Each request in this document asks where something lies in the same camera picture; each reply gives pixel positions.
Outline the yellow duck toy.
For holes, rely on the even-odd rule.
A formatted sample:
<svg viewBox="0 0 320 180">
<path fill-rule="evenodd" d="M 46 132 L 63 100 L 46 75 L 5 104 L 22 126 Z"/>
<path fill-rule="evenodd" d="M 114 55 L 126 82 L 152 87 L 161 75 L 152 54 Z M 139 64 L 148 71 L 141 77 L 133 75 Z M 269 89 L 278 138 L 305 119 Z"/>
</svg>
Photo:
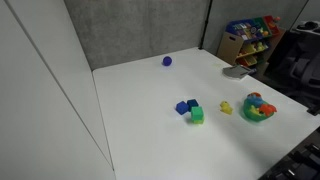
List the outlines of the yellow duck toy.
<svg viewBox="0 0 320 180">
<path fill-rule="evenodd" d="M 229 103 L 227 101 L 222 101 L 220 103 L 220 107 L 221 107 L 220 111 L 224 112 L 226 114 L 231 115 L 233 112 L 233 108 L 229 105 Z"/>
</svg>

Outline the green bowl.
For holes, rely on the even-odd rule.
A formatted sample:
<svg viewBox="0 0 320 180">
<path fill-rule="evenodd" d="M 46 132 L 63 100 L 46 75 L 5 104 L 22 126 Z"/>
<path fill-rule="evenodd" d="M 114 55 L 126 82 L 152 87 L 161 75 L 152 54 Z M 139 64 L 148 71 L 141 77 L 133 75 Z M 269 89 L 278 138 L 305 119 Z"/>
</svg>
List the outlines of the green bowl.
<svg viewBox="0 0 320 180">
<path fill-rule="evenodd" d="M 246 98 L 243 103 L 243 113 L 249 120 L 255 122 L 264 121 L 276 112 L 276 107 L 263 99 Z"/>
</svg>

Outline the yellow toy in bowl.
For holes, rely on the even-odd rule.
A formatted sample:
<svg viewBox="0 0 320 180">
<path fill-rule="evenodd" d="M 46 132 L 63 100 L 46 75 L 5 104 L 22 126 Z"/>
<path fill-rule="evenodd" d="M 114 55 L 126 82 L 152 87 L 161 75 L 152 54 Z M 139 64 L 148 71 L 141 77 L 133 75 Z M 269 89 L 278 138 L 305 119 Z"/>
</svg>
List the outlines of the yellow toy in bowl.
<svg viewBox="0 0 320 180">
<path fill-rule="evenodd" d="M 260 116 L 260 112 L 259 112 L 259 108 L 256 108 L 254 105 L 250 106 L 250 110 L 251 113 L 259 115 Z"/>
</svg>

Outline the toy storage shelf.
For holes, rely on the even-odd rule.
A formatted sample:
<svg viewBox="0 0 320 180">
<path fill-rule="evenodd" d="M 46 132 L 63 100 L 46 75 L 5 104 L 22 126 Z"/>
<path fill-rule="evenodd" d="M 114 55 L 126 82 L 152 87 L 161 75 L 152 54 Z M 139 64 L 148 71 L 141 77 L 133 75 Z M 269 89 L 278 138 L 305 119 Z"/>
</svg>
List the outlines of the toy storage shelf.
<svg viewBox="0 0 320 180">
<path fill-rule="evenodd" d="M 231 21 L 226 25 L 217 56 L 230 65 L 243 65 L 264 73 L 285 30 L 272 15 Z"/>
</svg>

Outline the orange toy in bowl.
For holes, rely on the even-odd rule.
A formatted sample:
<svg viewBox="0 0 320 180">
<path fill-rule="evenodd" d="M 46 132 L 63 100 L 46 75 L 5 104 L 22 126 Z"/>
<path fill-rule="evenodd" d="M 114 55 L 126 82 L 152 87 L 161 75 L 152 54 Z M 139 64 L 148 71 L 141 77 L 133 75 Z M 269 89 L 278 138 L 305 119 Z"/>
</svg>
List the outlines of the orange toy in bowl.
<svg viewBox="0 0 320 180">
<path fill-rule="evenodd" d="M 277 109 L 271 104 L 262 104 L 259 108 L 260 112 L 263 112 L 266 116 L 270 116 L 272 113 L 276 112 Z"/>
</svg>

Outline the blue cube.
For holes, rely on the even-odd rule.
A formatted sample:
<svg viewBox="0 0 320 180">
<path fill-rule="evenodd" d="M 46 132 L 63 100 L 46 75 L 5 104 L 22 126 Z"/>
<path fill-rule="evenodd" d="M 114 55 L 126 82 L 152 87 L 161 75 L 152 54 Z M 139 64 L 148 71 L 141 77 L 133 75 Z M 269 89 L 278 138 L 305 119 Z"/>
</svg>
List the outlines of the blue cube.
<svg viewBox="0 0 320 180">
<path fill-rule="evenodd" d="M 176 111 L 180 115 L 185 114 L 188 110 L 189 110 L 189 105 L 184 101 L 181 101 L 176 105 Z"/>
</svg>

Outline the purple ball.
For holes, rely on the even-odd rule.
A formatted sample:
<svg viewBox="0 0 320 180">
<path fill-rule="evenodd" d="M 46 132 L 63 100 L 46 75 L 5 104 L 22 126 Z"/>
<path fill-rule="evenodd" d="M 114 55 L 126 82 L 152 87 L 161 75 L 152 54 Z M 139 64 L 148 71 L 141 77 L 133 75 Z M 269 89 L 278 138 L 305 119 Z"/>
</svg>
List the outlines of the purple ball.
<svg viewBox="0 0 320 180">
<path fill-rule="evenodd" d="M 170 56 L 166 56 L 162 60 L 162 64 L 164 66 L 170 66 L 172 64 L 172 58 Z"/>
</svg>

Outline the dark teal cube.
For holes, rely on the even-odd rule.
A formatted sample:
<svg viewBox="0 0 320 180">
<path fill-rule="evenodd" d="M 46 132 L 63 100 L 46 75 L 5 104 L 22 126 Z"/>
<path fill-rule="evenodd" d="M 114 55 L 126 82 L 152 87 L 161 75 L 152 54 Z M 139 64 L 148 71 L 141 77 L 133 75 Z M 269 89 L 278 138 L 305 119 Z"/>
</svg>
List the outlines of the dark teal cube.
<svg viewBox="0 0 320 180">
<path fill-rule="evenodd" d="M 188 100 L 188 101 L 187 101 L 187 104 L 188 104 L 189 108 L 198 106 L 198 102 L 197 102 L 196 99 L 190 99 L 190 100 Z"/>
</svg>

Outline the green block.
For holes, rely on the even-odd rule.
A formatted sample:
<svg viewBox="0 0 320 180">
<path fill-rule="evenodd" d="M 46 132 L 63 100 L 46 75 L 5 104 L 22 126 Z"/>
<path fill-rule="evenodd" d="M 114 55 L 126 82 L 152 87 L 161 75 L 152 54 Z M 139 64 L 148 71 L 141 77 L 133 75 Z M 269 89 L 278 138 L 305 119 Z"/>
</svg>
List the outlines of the green block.
<svg viewBox="0 0 320 180">
<path fill-rule="evenodd" d="M 191 108 L 191 120 L 194 124 L 202 124 L 204 122 L 204 112 L 200 106 Z"/>
</svg>

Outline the black vertical pole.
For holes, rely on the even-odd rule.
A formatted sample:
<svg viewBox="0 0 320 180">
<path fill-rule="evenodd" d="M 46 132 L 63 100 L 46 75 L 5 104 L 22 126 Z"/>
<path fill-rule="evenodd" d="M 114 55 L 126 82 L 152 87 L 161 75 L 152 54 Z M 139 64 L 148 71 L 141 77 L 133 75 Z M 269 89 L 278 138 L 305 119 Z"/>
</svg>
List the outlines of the black vertical pole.
<svg viewBox="0 0 320 180">
<path fill-rule="evenodd" d="M 205 35 L 206 35 L 206 31 L 207 31 L 207 26 L 209 23 L 209 18 L 210 18 L 210 14 L 211 14 L 211 8 L 212 8 L 212 4 L 213 4 L 213 0 L 209 0 L 208 2 L 208 6 L 207 6 L 207 12 L 206 12 L 206 16 L 204 19 L 204 26 L 203 26 L 203 30 L 202 30 L 202 35 L 200 38 L 200 43 L 198 46 L 199 50 L 203 49 L 203 44 L 204 44 L 204 40 L 205 40 Z"/>
</svg>

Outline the grey metal plate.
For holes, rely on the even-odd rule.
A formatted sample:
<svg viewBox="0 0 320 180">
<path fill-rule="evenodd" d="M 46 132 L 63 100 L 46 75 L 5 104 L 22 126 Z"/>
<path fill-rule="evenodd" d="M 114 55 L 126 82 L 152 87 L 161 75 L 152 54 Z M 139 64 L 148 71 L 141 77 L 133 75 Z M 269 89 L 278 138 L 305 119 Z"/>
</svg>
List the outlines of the grey metal plate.
<svg viewBox="0 0 320 180">
<path fill-rule="evenodd" d="M 235 65 L 230 67 L 225 67 L 222 69 L 222 74 L 233 80 L 242 80 L 244 77 L 249 75 L 251 72 L 250 68 L 247 68 L 243 65 Z"/>
</svg>

